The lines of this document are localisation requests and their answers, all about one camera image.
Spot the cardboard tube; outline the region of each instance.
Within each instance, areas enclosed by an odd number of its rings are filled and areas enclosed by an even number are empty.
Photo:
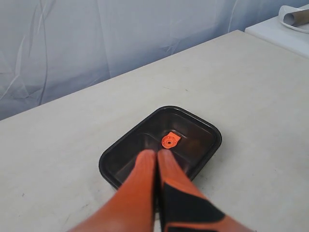
[[[309,9],[288,13],[284,16],[283,22],[291,26],[300,26],[309,23]]]

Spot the white curtain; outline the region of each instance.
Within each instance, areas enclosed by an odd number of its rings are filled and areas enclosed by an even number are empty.
[[[0,0],[0,120],[309,0]]]

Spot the black plastic tray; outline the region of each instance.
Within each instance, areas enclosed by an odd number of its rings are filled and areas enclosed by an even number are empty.
[[[145,118],[99,160],[102,176],[116,189],[132,171],[136,156],[144,149],[162,149],[161,140],[169,132],[181,137],[170,150],[192,180],[221,145],[219,130],[209,122],[177,106],[164,106]]]

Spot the white table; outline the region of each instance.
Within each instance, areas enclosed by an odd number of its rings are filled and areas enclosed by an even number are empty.
[[[300,8],[309,9],[309,4]],[[309,34],[285,27],[278,17],[248,27],[245,32],[309,58]]]
[[[235,31],[0,121],[0,231],[65,231],[95,212],[114,194],[101,153],[163,105],[221,131],[194,180],[218,207],[259,232],[308,231],[308,68]]]

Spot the white tabletop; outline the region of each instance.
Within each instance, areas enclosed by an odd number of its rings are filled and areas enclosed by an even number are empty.
[[[301,9],[309,9],[309,4]],[[246,33],[309,58],[309,34],[282,25],[278,17],[246,28]]]
[[[65,231],[95,212],[114,194],[101,153],[163,105],[221,131],[194,180],[218,207],[259,232],[308,231],[308,70],[235,31],[0,121],[0,231]]]

